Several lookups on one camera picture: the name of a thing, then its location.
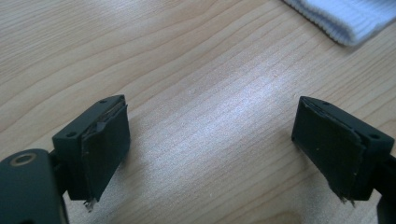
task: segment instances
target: ribbed fabric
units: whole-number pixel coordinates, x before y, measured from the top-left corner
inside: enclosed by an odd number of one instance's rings
[[[284,1],[347,46],[359,45],[396,18],[396,0]]]

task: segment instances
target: cloth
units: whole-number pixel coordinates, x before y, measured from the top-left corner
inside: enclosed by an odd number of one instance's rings
[[[396,0],[284,1],[347,46],[359,45],[396,18]]]

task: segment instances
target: tabletop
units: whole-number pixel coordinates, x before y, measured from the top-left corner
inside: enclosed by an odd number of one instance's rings
[[[395,138],[395,36],[343,47],[278,0],[3,1],[0,160],[124,94],[130,152],[71,223],[376,223],[290,135],[306,95]]]

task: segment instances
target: wood grain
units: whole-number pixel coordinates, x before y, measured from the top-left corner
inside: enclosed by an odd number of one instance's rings
[[[3,1],[0,159],[125,94],[131,151],[71,223],[376,223],[290,133],[309,95],[396,137],[395,36],[345,48],[276,0]]]

